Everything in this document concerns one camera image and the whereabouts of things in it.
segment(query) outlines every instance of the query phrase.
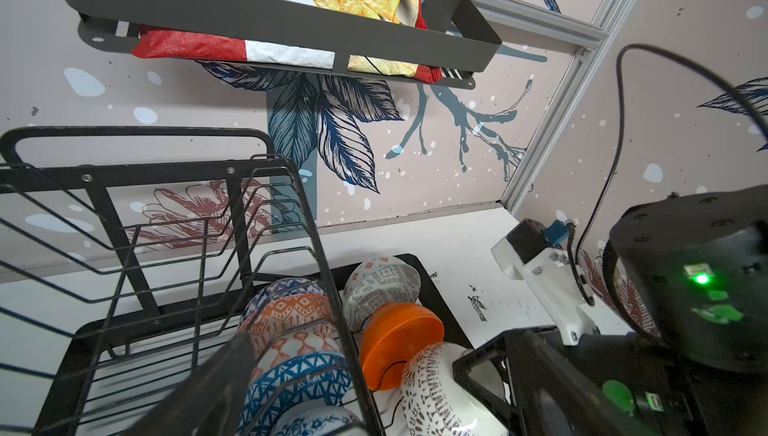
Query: blue and white bowl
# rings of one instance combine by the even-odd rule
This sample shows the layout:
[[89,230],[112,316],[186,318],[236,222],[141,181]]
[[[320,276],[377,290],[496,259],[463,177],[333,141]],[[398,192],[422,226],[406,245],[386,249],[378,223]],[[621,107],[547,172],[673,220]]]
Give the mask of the blue and white bowl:
[[[264,309],[264,306],[268,305],[274,297],[286,297],[291,295],[299,295],[305,292],[314,293],[317,295],[326,295],[326,292],[322,290],[322,287],[320,287],[320,284],[316,282],[313,282],[311,285],[308,285],[308,286],[297,287],[311,281],[312,279],[309,279],[307,277],[283,277],[263,287],[261,291],[259,291],[259,294],[255,295],[253,299],[251,299],[248,305],[245,307],[245,311],[243,311],[243,315],[240,316],[240,324],[242,325],[243,321],[245,321],[249,316],[251,316],[255,312],[261,311],[262,309]],[[283,290],[287,290],[287,291],[277,294],[278,291],[283,291]]]
[[[290,383],[306,374],[334,366],[337,368],[313,374],[299,383]],[[285,383],[288,384],[278,393]],[[293,406],[312,399],[321,399],[328,406],[336,406],[351,385],[346,359],[341,354],[313,352],[291,358],[262,374],[248,387],[237,433],[241,436],[267,436],[280,416]],[[245,433],[256,417],[259,417],[258,421],[249,433]]]
[[[275,427],[271,436],[322,436],[359,421],[358,417],[349,410],[338,406],[325,406],[299,414],[291,421]],[[354,428],[344,431],[343,434],[344,436],[365,436],[367,433],[362,428]]]

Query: wire basket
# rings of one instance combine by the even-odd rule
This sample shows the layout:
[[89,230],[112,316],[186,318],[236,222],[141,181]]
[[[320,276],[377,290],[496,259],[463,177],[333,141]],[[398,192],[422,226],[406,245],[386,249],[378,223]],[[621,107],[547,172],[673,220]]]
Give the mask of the wire basket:
[[[250,137],[266,147],[266,154],[230,161],[39,169],[22,161],[16,151],[17,143],[25,139],[75,136]],[[38,251],[63,258],[79,270],[43,277],[40,271],[26,267],[24,261],[17,261],[14,254],[4,254],[0,260],[0,266],[9,271],[6,279],[8,275],[21,276],[27,279],[24,284],[43,285],[44,293],[53,295],[50,301],[56,301],[48,308],[51,317],[31,317],[25,307],[13,305],[8,288],[17,283],[0,285],[0,295],[5,290],[6,296],[0,301],[11,303],[0,304],[0,328],[6,342],[14,343],[0,350],[0,376],[5,374],[5,397],[10,400],[12,396],[8,395],[13,394],[17,399],[6,405],[0,432],[235,434],[248,381],[260,354],[256,354],[248,331],[237,331],[239,322],[234,317],[259,288],[254,286],[255,281],[284,277],[264,272],[269,260],[280,255],[311,261],[317,270],[311,277],[330,301],[330,317],[291,331],[331,325],[344,358],[280,385],[270,401],[289,388],[333,370],[349,374],[352,388],[366,388],[355,342],[342,316],[337,284],[300,176],[293,162],[274,155],[274,144],[265,133],[253,129],[31,127],[5,133],[0,138],[0,155],[5,159],[0,169],[0,194],[4,198],[21,198],[25,204],[42,210],[46,220],[60,231],[85,238],[86,246],[101,248],[118,261],[111,267],[98,267],[11,217],[0,219],[6,228],[6,241],[21,238],[25,246],[35,245]],[[166,214],[164,220],[154,218],[149,223],[126,225],[110,193],[114,188],[187,181],[206,181],[211,188],[215,186],[223,201],[220,211],[202,217]],[[51,194],[58,198],[55,204],[50,202]],[[52,208],[62,204],[80,208],[82,214],[96,218],[101,228],[95,231],[84,227]],[[173,234],[179,227],[184,227],[181,237],[158,237]],[[266,235],[285,231],[302,231],[310,245],[286,245],[264,252],[252,266],[257,257],[256,243]],[[178,256],[178,251],[168,251],[174,255],[167,257],[156,252],[147,257],[146,252],[158,245],[185,246],[186,253]],[[194,296],[185,298],[185,294]],[[77,311],[102,318],[94,317],[96,321],[91,319],[76,331],[64,329]],[[57,338],[56,344],[47,347],[47,358],[56,358],[61,350],[60,364],[54,372],[44,371],[34,364],[39,359],[35,348],[46,346],[36,341],[49,342],[53,338]],[[368,434],[383,434],[370,392],[355,394],[362,421],[334,434],[351,427],[363,428]],[[29,402],[35,401],[35,395],[42,406],[34,424],[7,421],[14,414],[14,404],[34,406]],[[36,408],[25,411],[35,412]],[[242,431],[249,432],[247,426]]]

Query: orange patterned bowl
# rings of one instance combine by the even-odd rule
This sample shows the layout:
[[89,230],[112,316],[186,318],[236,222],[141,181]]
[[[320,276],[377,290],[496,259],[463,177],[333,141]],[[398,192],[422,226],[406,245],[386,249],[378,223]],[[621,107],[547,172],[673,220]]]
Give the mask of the orange patterned bowl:
[[426,307],[388,302],[373,313],[362,336],[360,362],[371,391],[400,385],[406,363],[428,345],[442,341],[446,328]]
[[[243,321],[237,331],[249,332],[254,352],[258,355],[283,332],[324,317],[331,317],[328,296],[302,293],[271,301],[261,312],[254,313]],[[329,322],[313,329],[327,335],[335,332],[333,325]]]

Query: dish rack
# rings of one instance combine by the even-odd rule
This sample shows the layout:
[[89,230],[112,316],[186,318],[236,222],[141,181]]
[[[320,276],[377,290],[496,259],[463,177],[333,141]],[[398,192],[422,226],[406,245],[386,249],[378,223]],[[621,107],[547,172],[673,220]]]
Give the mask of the dish rack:
[[[422,0],[429,30],[285,0],[65,0],[80,13],[78,35],[101,51],[130,53],[142,26],[172,28],[334,52],[332,69],[248,62],[253,66],[419,82],[347,69],[352,55],[441,68],[436,85],[475,88],[502,40],[471,0]],[[461,34],[456,37],[447,31]]]
[[[258,140],[266,150],[264,155],[245,160],[37,168],[24,162],[16,149],[19,143],[29,139],[68,140],[65,138],[81,136],[247,137]],[[21,340],[32,342],[41,336],[63,336],[66,341],[66,344],[58,345],[62,349],[62,359],[56,372],[40,371],[32,363],[26,363],[27,356],[30,361],[34,360],[33,354],[22,353],[22,364],[18,359],[12,364],[0,360],[0,375],[5,372],[15,376],[15,385],[6,386],[4,392],[26,394],[27,387],[40,381],[50,383],[33,427],[0,421],[0,432],[45,436],[235,434],[248,381],[258,358],[248,332],[236,334],[239,323],[235,316],[244,310],[260,287],[287,277],[265,272],[268,259],[279,255],[291,258],[309,255],[318,271],[304,276],[321,284],[329,297],[332,316],[312,321],[307,326],[322,323],[335,326],[352,388],[357,390],[354,391],[359,410],[356,412],[362,416],[362,420],[353,426],[364,428],[371,435],[384,434],[376,402],[362,375],[356,341],[342,316],[339,290],[343,289],[357,265],[334,269],[328,266],[296,166],[290,160],[274,155],[274,143],[268,135],[254,129],[29,127],[13,129],[0,137],[0,155],[5,159],[4,168],[0,169],[2,197],[23,198],[53,217],[70,233],[85,238],[92,245],[102,246],[119,260],[111,268],[97,267],[28,231],[30,226],[0,219],[12,237],[24,238],[27,243],[38,245],[82,268],[83,271],[74,273],[73,278],[82,280],[83,284],[62,283],[57,276],[41,277],[17,261],[0,260],[2,268],[12,271],[7,274],[24,277],[28,280],[25,283],[43,285],[67,301],[103,310],[99,312],[103,318],[71,332],[62,329],[69,315],[60,314],[58,306],[52,309],[53,318],[42,320],[28,316],[29,311],[25,309],[0,305],[0,318],[16,325],[16,331],[11,334],[22,335],[17,338],[17,344],[22,344]],[[116,187],[151,187],[187,181],[222,181],[217,187],[226,193],[225,210],[205,217],[168,218],[166,221],[126,225],[109,192]],[[78,191],[84,191],[87,197],[78,196]],[[94,237],[92,228],[84,229],[82,223],[73,222],[53,210],[50,199],[44,197],[49,193],[58,195],[57,203],[61,204],[62,200],[64,205],[71,202],[98,218],[106,239]],[[279,206],[280,217],[260,224],[255,216],[268,206]],[[143,230],[149,226],[172,228],[179,225],[197,231],[160,243],[194,243],[186,249],[187,254],[179,257],[174,250],[168,251],[175,254],[170,258],[161,254],[162,251],[155,252],[154,258],[141,254],[142,249],[158,244],[158,240],[148,241],[143,237]],[[284,244],[279,249],[264,252],[258,263],[252,265],[256,243],[269,233],[277,234],[278,238],[291,236],[282,234],[284,231],[303,231],[309,244],[302,245],[306,239],[297,245]],[[397,257],[419,272],[422,280],[420,301],[443,320],[446,340],[471,347],[418,258],[413,255]],[[216,258],[225,258],[226,262],[216,264]],[[161,279],[158,283],[158,274],[165,272],[181,273],[182,280],[163,282]],[[108,290],[105,295],[94,297],[86,286],[88,281],[97,280],[101,280],[101,285]],[[224,285],[224,289],[211,292],[211,283]],[[174,296],[174,300],[166,304],[160,301],[168,299],[169,291],[187,289],[194,292],[193,297],[178,301],[178,296]],[[314,374],[288,384],[300,384]],[[286,389],[283,386],[277,394]],[[116,426],[120,427],[119,431],[114,430]]]

